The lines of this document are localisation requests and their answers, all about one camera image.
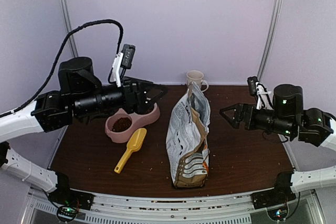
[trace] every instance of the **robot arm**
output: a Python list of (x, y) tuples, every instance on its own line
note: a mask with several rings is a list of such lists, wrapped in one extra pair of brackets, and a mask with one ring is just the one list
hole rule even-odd
[[(153, 82), (119, 76), (119, 69), (130, 69), (135, 47), (124, 45), (115, 57), (113, 82), (102, 85), (93, 74), (92, 60), (73, 58), (62, 62), (58, 70), (59, 91), (39, 95), (21, 110), (4, 113), (0, 118), (0, 169), (49, 193), (49, 200), (62, 205), (79, 205), (90, 209), (93, 195), (70, 189), (65, 174), (37, 166), (21, 157), (7, 140), (39, 132), (50, 132), (72, 124), (76, 118), (87, 123), (95, 117), (109, 117), (118, 109), (127, 113), (143, 113), (167, 93), (167, 88)], [(149, 97), (150, 91), (158, 90)]]
[[(336, 118), (317, 108), (303, 109), (302, 88), (282, 84), (274, 88), (272, 102), (269, 92), (256, 77), (248, 78), (249, 91), (257, 105), (238, 103), (219, 111), (235, 129), (240, 122), (246, 130), (263, 130), (267, 134), (284, 135), (288, 141), (298, 139), (314, 146), (336, 151)], [(231, 118), (228, 111), (234, 111)], [(255, 209), (271, 207), (294, 200), (295, 194), (305, 190), (336, 186), (336, 166), (309, 172), (284, 172), (277, 177), (271, 190), (252, 194)]]

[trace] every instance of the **pink bowl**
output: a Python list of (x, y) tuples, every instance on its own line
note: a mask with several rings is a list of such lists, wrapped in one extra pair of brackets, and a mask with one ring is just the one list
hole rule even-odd
[[(154, 123), (160, 117), (160, 109), (158, 105), (154, 104), (154, 109), (151, 113), (146, 115), (139, 115), (136, 113), (127, 114), (125, 110), (119, 109), (116, 114), (107, 118), (105, 122), (105, 133), (111, 140), (115, 143), (125, 143), (127, 142), (133, 133), (148, 124)], [(115, 122), (120, 118), (129, 118), (132, 121), (131, 126), (123, 132), (113, 132), (111, 131)]]

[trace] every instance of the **yellow scoop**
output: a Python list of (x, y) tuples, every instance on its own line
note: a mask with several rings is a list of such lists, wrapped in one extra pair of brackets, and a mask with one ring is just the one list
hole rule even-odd
[(124, 165), (130, 158), (132, 153), (140, 150), (143, 140), (146, 136), (146, 133), (147, 130), (145, 128), (137, 129), (133, 133), (133, 135), (131, 136), (130, 140), (127, 143), (127, 150), (125, 151), (124, 155), (122, 155), (121, 159), (119, 160), (117, 166), (114, 169), (116, 173), (121, 173), (122, 169), (124, 168)]

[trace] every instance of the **wooden table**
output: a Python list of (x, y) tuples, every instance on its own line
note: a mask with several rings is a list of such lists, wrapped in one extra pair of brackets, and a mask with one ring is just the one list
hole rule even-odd
[(216, 196), (267, 189), (279, 172), (292, 170), (277, 135), (263, 139), (261, 131), (235, 130), (218, 114), (237, 102), (255, 103), (245, 86), (211, 86), (205, 92), (211, 105), (208, 145), (209, 176), (203, 188), (175, 189), (170, 177), (166, 134), (171, 111), (186, 86), (169, 86), (159, 102), (161, 116), (148, 125), (141, 150), (133, 153), (121, 174), (113, 170), (126, 144), (112, 143), (104, 119), (88, 126), (68, 127), (51, 169), (69, 176), (71, 187), (96, 193), (134, 197)]

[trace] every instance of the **black cable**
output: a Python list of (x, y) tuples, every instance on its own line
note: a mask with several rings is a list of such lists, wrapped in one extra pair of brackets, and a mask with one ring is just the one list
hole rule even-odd
[(126, 73), (126, 68), (123, 68), (121, 71), (120, 79), (124, 77), (125, 73)]
[[(258, 83), (258, 85), (257, 85), (257, 86), (259, 86), (259, 85), (260, 85), (260, 86), (262, 86), (262, 87), (264, 88), (264, 91), (265, 91), (265, 92), (267, 92), (267, 89), (265, 88), (265, 86), (264, 86), (263, 84), (261, 84), (261, 83)], [(271, 108), (272, 108), (272, 109), (274, 109), (274, 108), (273, 108), (272, 101), (271, 101), (271, 99), (270, 99), (269, 95), (268, 95), (268, 94), (266, 94), (266, 97), (267, 97), (267, 100), (268, 100), (268, 103), (269, 103), (269, 105), (271, 106)]]
[(288, 138), (287, 136), (284, 136), (284, 137), (286, 138), (285, 141), (281, 141), (281, 140), (280, 140), (280, 142), (272, 141), (271, 139), (268, 139), (268, 138), (265, 137), (265, 135), (264, 135), (265, 133), (266, 133), (267, 135), (270, 135), (270, 133), (267, 133), (266, 131), (263, 131), (263, 132), (262, 132), (262, 137), (263, 137), (263, 139), (265, 139), (265, 140), (267, 140), (267, 141), (269, 141), (269, 142), (271, 142), (271, 143), (274, 143), (274, 144), (284, 144), (284, 143), (287, 143), (287, 142), (289, 141), (289, 138)]
[[(56, 217), (59, 221), (61, 222), (72, 222), (76, 217), (77, 214), (79, 213), (78, 209), (75, 209), (74, 207), (71, 206), (67, 206), (67, 205), (63, 205), (63, 206), (57, 206), (52, 200), (50, 200), (48, 194), (46, 191), (42, 190), (44, 192), (44, 194), (46, 195), (48, 201), (54, 206), (56, 207), (57, 211), (56, 211)], [(70, 217), (70, 219), (62, 217), (60, 215), (64, 215), (64, 216), (68, 216)]]
[(336, 121), (336, 117), (333, 114), (328, 113), (328, 112), (327, 112), (327, 114)]
[(295, 214), (295, 212), (298, 209), (299, 204), (300, 204), (300, 198), (301, 198), (301, 192), (299, 192), (298, 203), (296, 204), (296, 207), (295, 207), (294, 211), (290, 214), (290, 216), (286, 217), (286, 220), (288, 220), (289, 218), (291, 218)]
[(29, 105), (41, 93), (41, 91), (45, 88), (45, 86), (48, 84), (49, 80), (51, 79), (51, 76), (54, 74), (58, 59), (59, 59), (60, 55), (62, 54), (62, 51), (63, 51), (63, 49), (64, 49), (64, 47), (65, 47), (65, 45), (66, 45), (66, 43), (67, 43), (67, 41), (68, 41), (68, 39), (70, 38), (71, 35), (75, 34), (76, 32), (78, 32), (78, 31), (80, 31), (84, 28), (87, 28), (89, 26), (94, 26), (94, 25), (99, 25), (99, 24), (114, 24), (114, 25), (119, 27), (120, 33), (119, 33), (119, 39), (118, 39), (118, 45), (117, 45), (117, 53), (118, 53), (119, 48), (120, 48), (120, 44), (121, 44), (121, 40), (122, 40), (122, 36), (123, 36), (123, 27), (118, 21), (115, 21), (113, 19), (102, 19), (102, 20), (87, 22), (87, 23), (77, 27), (76, 29), (69, 32), (67, 34), (67, 36), (64, 38), (64, 40), (61, 44), (61, 47), (59, 48), (59, 51), (58, 51), (58, 53), (55, 57), (54, 63), (52, 64), (52, 68), (50, 70), (50, 73), (49, 73), (47, 79), (45, 80), (45, 82), (42, 84), (42, 86), (37, 90), (37, 92), (28, 101), (26, 101), (21, 106), (14, 109), (13, 111), (8, 111), (8, 112), (5, 112), (3, 114), (0, 114), (0, 118), (2, 118), (4, 116), (7, 116), (7, 115), (10, 115), (10, 114), (13, 114), (15, 112), (18, 112), (21, 109), (25, 108), (27, 105)]

